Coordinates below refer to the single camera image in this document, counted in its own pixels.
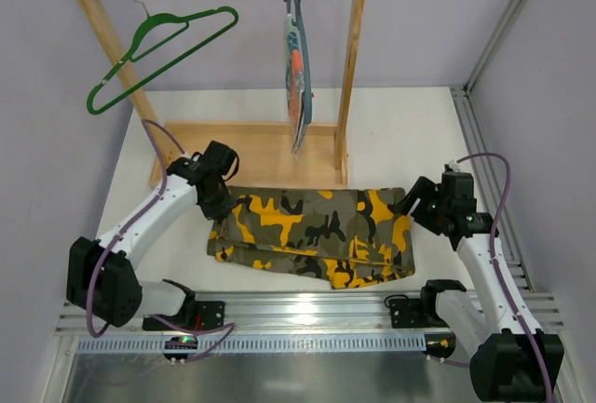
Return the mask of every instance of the wooden rod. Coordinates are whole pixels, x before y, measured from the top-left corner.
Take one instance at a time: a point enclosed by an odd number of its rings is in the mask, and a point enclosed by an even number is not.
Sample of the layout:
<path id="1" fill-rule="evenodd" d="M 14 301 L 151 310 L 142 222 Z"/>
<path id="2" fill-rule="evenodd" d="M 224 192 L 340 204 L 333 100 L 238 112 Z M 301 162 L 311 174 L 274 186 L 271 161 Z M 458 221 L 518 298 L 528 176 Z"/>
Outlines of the wooden rod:
<path id="1" fill-rule="evenodd" d="M 342 83 L 342 97 L 339 106 L 339 118 L 337 120 L 337 132 L 335 133 L 335 168 L 342 168 L 347 162 L 345 147 L 345 129 L 347 127 L 347 114 L 352 98 L 352 86 L 354 85 L 354 72 L 356 70 L 356 58 L 358 56 L 358 43 L 360 40 L 360 28 L 362 15 L 364 13 L 364 0 L 352 0 L 352 12 L 347 35 L 347 49 L 345 51 L 344 82 Z"/>

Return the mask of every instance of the cable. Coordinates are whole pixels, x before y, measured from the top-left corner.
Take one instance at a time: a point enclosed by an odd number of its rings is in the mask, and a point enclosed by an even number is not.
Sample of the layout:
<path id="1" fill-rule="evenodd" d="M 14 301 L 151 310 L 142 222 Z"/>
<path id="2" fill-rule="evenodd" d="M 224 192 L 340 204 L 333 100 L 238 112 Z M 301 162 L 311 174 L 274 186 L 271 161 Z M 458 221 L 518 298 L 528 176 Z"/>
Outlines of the cable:
<path id="1" fill-rule="evenodd" d="M 232 170 L 232 173 L 230 173 L 227 176 L 227 178 L 223 179 L 223 182 L 232 180 L 234 177 L 236 177 L 236 174 L 240 170 L 240 157 L 238 156 L 238 154 L 236 154 L 236 157 L 234 158 L 234 160 L 236 161 L 236 164 L 234 165 L 234 170 Z"/>
<path id="2" fill-rule="evenodd" d="M 122 236 L 127 232 L 127 230 L 130 228 L 130 226 L 132 226 L 135 222 L 137 222 L 150 208 L 152 208 L 154 206 L 155 203 L 157 203 L 157 201 L 159 201 L 159 199 L 164 194 L 164 192 L 166 192 L 166 188 L 168 185 L 168 173 L 166 170 L 166 160 L 164 159 L 164 155 L 159 150 L 159 147 L 157 146 L 156 139 L 151 134 L 151 131 L 149 131 L 148 126 L 151 125 L 151 126 L 157 127 L 160 130 L 162 130 L 166 135 L 168 135 L 169 138 L 171 138 L 174 141 L 174 143 L 181 150 L 181 152 L 184 153 L 184 148 L 176 141 L 174 136 L 169 131 L 167 131 L 165 128 L 160 126 L 157 122 L 150 121 L 148 119 L 142 119 L 141 124 L 142 124 L 142 127 L 144 128 L 145 132 L 147 133 L 147 136 L 149 137 L 149 141 L 151 142 L 151 145 L 153 146 L 154 150 L 156 151 L 157 160 L 159 161 L 159 166 L 161 167 L 162 181 L 159 186 L 159 190 L 157 191 L 157 195 L 154 195 L 152 197 L 152 199 L 149 201 L 149 203 L 147 203 L 145 206 L 143 206 L 142 209 L 139 210 L 139 212 L 134 214 L 126 223 L 124 223 L 124 225 L 122 225 L 122 227 L 117 232 L 117 234 L 114 235 L 114 238 L 112 238 L 112 240 L 105 247 L 105 249 L 102 252 L 102 255 L 100 255 L 100 258 L 97 260 L 97 263 L 95 264 L 95 268 L 93 268 L 93 272 L 91 273 L 91 279 L 89 280 L 86 305 L 85 305 L 85 307 L 86 307 L 85 316 L 86 316 L 86 321 L 87 321 L 87 330 L 89 332 L 89 335 L 91 335 L 93 338 L 100 338 L 103 335 L 103 333 L 105 333 L 105 331 L 110 326 L 108 323 L 106 323 L 100 331 L 96 331 L 95 328 L 93 327 L 93 295 L 95 294 L 95 286 L 97 285 L 97 279 L 100 275 L 100 271 L 103 268 L 103 264 L 105 263 L 105 260 L 107 259 L 108 255 L 110 254 L 112 249 L 114 249 L 115 244 L 118 243 L 118 241 L 120 239 L 122 239 Z"/>
<path id="3" fill-rule="evenodd" d="M 163 126 L 160 126 L 156 121 L 152 121 L 150 119 L 141 119 L 141 124 L 142 124 L 142 127 L 147 132 L 147 135 L 150 135 L 150 133 L 147 131 L 146 124 L 149 124 L 150 126 L 153 126 L 153 127 L 156 127 L 158 129 L 160 129 L 163 133 L 166 134 L 166 136 L 168 138 L 171 139 L 171 141 L 178 148 L 178 150 L 180 151 L 180 153 L 181 154 L 184 153 L 184 148 L 182 147 L 182 145 L 178 142 L 178 140 L 174 137 L 174 135 L 171 134 L 171 132 L 167 128 L 165 128 Z M 157 148 L 157 144 L 156 144 L 155 138 L 153 138 L 153 135 L 149 136 L 149 139 L 151 140 L 151 143 L 153 145 L 153 148 L 156 150 L 156 153 L 161 153 L 161 151 Z"/>
<path id="4" fill-rule="evenodd" d="M 389 308 L 388 301 L 389 301 L 390 299 L 393 299 L 393 298 L 402 298 L 402 299 L 407 299 L 407 300 L 409 300 L 409 299 L 410 299 L 410 297 L 409 297 L 407 294 L 401 294 L 401 293 L 398 293 L 398 294 L 390 294 L 390 295 L 389 295 L 389 296 L 387 296 L 387 297 L 385 298 L 385 300 L 383 301 L 383 304 L 385 305 L 385 307 Z"/>
<path id="5" fill-rule="evenodd" d="M 534 354 L 536 356 L 536 361 L 538 362 L 538 367 L 540 368 L 540 372 L 542 374 L 542 380 L 544 382 L 544 388 L 545 388 L 545 394 L 546 394 L 545 402 L 553 403 L 554 400 L 552 397 L 552 387 L 551 387 L 551 383 L 550 383 L 550 377 L 549 377 L 549 371 L 547 369 L 547 364 L 544 360 L 544 357 L 542 357 L 542 353 L 540 352 L 540 348 L 538 347 L 538 344 L 536 343 L 536 340 L 534 339 L 534 335 L 530 331 L 530 328 L 528 327 L 528 324 L 525 322 L 525 319 L 523 318 L 523 316 L 520 315 L 520 309 L 516 305 L 515 300 L 513 299 L 513 296 L 511 295 L 511 292 L 509 291 L 507 282 L 505 281 L 505 278 L 503 277 L 503 273 L 501 272 L 501 267 L 499 265 L 499 261 L 496 258 L 496 249 L 494 247 L 494 240 L 496 238 L 496 227 L 497 227 L 499 221 L 501 220 L 501 214 L 503 213 L 503 209 L 505 208 L 505 201 L 507 200 L 507 196 L 509 194 L 509 186 L 511 185 L 511 165 L 509 164 L 508 160 L 504 156 L 502 156 L 501 154 L 495 154 L 493 152 L 469 154 L 468 156 L 464 156 L 463 158 L 458 159 L 456 162 L 459 164 L 464 161 L 468 161 L 469 159 L 478 158 L 481 156 L 498 158 L 505 165 L 505 170 L 506 170 L 505 187 L 503 188 L 503 194 L 501 194 L 501 201 L 499 202 L 499 205 L 496 208 L 496 212 L 494 213 L 493 226 L 491 227 L 491 234 L 489 237 L 489 250 L 491 253 L 491 259 L 493 261 L 494 273 L 496 274 L 499 284 L 501 285 L 501 289 L 503 289 L 503 293 L 505 294 L 505 297 L 507 298 L 507 301 L 509 303 L 509 306 L 511 307 L 511 310 L 513 310 L 513 312 L 516 314 L 518 321 L 520 322 L 521 328 L 525 332 L 525 335 L 527 336 L 528 341 L 530 342 L 530 345 L 532 345 L 532 350 L 534 351 Z"/>
<path id="6" fill-rule="evenodd" d="M 433 355 L 426 355 L 426 357 L 427 357 L 427 359 L 430 358 L 433 361 L 437 361 L 438 363 L 446 364 L 448 366 L 454 366 L 455 368 L 469 369 L 468 363 L 462 363 L 460 361 L 453 361 L 452 359 L 441 358 L 441 357 L 433 356 Z"/>
<path id="7" fill-rule="evenodd" d="M 189 357 L 186 360 L 187 363 L 192 363 L 193 361 L 198 361 L 199 359 L 202 359 L 205 356 L 208 356 L 211 352 L 213 352 L 215 349 L 217 349 L 226 340 L 226 338 L 228 336 L 230 336 L 230 334 L 234 330 L 234 327 L 236 326 L 236 324 L 234 324 L 233 322 L 230 322 L 228 324 L 224 324 L 221 327 L 218 327 L 217 329 L 211 329 L 211 330 L 187 330 L 187 329 L 181 329 L 180 327 L 174 326 L 171 322 L 169 322 L 167 319 L 165 319 L 164 317 L 162 317 L 160 315 L 151 315 L 151 317 L 154 320 L 161 322 L 164 326 L 169 327 L 172 330 L 181 331 L 182 333 L 188 333 L 189 335 L 195 335 L 195 336 L 209 335 L 211 333 L 217 333 L 218 331 L 222 331 L 222 330 L 228 329 L 228 331 L 219 340 L 217 340 L 217 342 L 214 345 L 212 345 L 211 347 L 209 347 L 207 350 L 201 352 L 200 354 L 197 354 L 195 356 Z"/>

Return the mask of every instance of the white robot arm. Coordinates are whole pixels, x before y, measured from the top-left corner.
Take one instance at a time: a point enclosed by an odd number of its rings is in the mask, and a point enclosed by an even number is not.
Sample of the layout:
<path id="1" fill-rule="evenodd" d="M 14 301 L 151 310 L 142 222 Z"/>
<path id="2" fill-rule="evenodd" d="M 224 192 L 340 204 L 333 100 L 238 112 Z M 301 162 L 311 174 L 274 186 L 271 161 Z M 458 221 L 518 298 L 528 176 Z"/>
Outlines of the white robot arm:
<path id="1" fill-rule="evenodd" d="M 70 249 L 66 297 L 92 314 L 121 327 L 134 316 L 160 315 L 177 327 L 192 328 L 195 293 L 181 284 L 139 282 L 135 270 L 142 257 L 178 217 L 200 206 L 210 220 L 227 216 L 235 203 L 224 175 L 238 169 L 237 153 L 212 141 L 204 154 L 181 156 L 167 169 L 163 183 L 122 223 L 97 240 L 79 237 Z"/>
<path id="2" fill-rule="evenodd" d="M 439 184 L 420 177 L 392 210 L 449 237 L 469 272 L 482 313 L 461 283 L 445 279 L 427 281 L 419 312 L 432 327 L 446 324 L 465 348 L 479 399 L 542 400 L 546 383 L 551 388 L 556 383 L 562 343 L 558 335 L 544 333 L 523 301 L 506 267 L 492 216 L 476 210 L 472 176 L 445 166 Z M 392 311 L 399 313 L 393 305 Z"/>

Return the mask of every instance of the metal plate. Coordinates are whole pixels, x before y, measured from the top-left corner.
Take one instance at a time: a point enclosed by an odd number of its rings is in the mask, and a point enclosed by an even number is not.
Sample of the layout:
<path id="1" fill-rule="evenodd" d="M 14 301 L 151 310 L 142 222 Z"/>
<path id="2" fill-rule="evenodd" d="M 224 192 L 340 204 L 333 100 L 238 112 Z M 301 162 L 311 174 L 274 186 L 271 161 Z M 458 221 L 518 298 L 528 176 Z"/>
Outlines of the metal plate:
<path id="1" fill-rule="evenodd" d="M 519 262 L 508 262 L 508 267 L 521 271 Z M 520 293 L 528 308 L 547 331 L 562 329 L 562 319 L 556 302 L 549 293 L 529 292 L 525 279 L 519 276 Z M 322 292 L 198 292 L 204 301 L 224 301 L 226 322 L 236 323 L 235 333 L 383 333 L 391 332 L 385 297 L 393 294 L 382 291 L 322 291 Z M 420 291 L 405 293 L 418 298 Z M 480 310 L 478 297 L 471 291 L 470 299 Z M 109 328 L 107 334 L 144 334 L 142 318 L 132 319 L 125 327 Z M 444 329 L 425 329 L 425 333 Z M 66 303 L 62 308 L 56 334 L 87 335 L 85 313 Z"/>
<path id="2" fill-rule="evenodd" d="M 425 329 L 428 318 L 420 311 L 419 299 L 392 299 L 389 301 L 389 315 L 393 329 Z M 447 324 L 436 327 L 447 328 Z"/>
<path id="3" fill-rule="evenodd" d="M 162 355 L 77 355 L 60 401 L 479 403 L 467 369 L 420 352 L 217 355 L 174 367 Z"/>
<path id="4" fill-rule="evenodd" d="M 192 355 L 213 346 L 221 335 L 204 335 L 197 339 Z M 78 354 L 175 354 L 179 350 L 166 349 L 169 335 L 83 337 L 76 348 Z M 340 352 L 422 352 L 427 348 L 421 333 L 364 333 L 314 335 L 230 335 L 218 348 L 223 354 L 330 354 Z"/>

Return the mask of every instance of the yellow camouflage fabric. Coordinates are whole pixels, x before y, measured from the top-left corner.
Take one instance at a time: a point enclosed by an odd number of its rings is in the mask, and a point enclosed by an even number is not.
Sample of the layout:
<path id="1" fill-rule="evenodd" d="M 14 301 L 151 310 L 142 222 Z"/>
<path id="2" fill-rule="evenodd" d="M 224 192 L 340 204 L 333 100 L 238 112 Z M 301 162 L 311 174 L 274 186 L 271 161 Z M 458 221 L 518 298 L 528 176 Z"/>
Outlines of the yellow camouflage fabric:
<path id="1" fill-rule="evenodd" d="M 410 218 L 390 207 L 402 188 L 283 190 L 230 186 L 232 213 L 216 222 L 207 252 L 278 273 L 355 289 L 413 275 Z"/>

